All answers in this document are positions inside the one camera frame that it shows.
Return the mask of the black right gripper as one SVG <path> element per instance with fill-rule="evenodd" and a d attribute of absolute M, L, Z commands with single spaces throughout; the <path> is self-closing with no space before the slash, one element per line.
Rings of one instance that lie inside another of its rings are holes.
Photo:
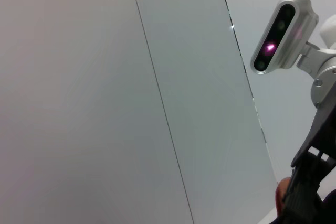
<path fill-rule="evenodd" d="M 281 223 L 335 223 L 335 191 L 325 200 L 318 194 L 321 181 L 335 168 L 335 98 L 317 109 L 291 167 Z"/>

